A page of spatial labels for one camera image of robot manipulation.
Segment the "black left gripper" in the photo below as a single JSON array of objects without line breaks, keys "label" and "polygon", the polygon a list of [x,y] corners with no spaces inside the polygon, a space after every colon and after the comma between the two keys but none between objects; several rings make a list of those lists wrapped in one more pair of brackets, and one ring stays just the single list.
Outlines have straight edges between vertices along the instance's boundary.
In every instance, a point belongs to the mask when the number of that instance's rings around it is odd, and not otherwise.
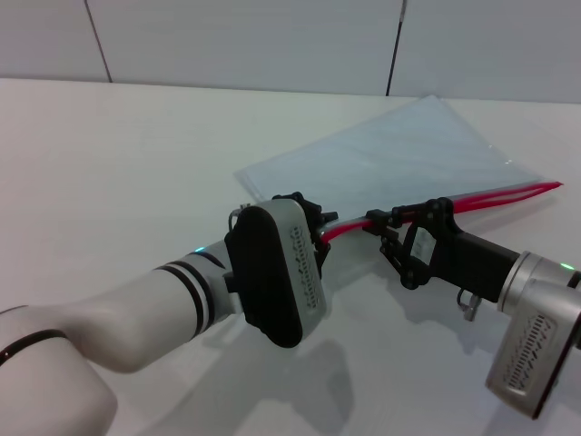
[{"label": "black left gripper", "polygon": [[[304,198],[300,192],[274,195],[272,200],[288,199],[297,203],[305,214],[307,225],[310,231],[317,232],[322,226],[333,223],[339,219],[337,212],[323,212],[322,207]],[[314,256],[318,268],[319,277],[322,277],[322,266],[330,252],[330,243],[315,243]]]}]

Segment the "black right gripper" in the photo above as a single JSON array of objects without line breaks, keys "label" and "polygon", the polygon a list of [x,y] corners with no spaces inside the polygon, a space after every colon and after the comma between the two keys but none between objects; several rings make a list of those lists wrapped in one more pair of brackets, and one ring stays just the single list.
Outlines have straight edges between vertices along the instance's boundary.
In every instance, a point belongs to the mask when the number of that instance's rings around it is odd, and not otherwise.
[{"label": "black right gripper", "polygon": [[[390,211],[367,211],[364,231],[381,236],[380,252],[409,290],[438,278],[476,296],[497,302],[519,253],[459,229],[451,213],[451,200],[437,198],[425,203],[396,206]],[[398,233],[387,233],[411,223],[404,242]],[[423,257],[412,253],[419,233],[434,239]]]}]

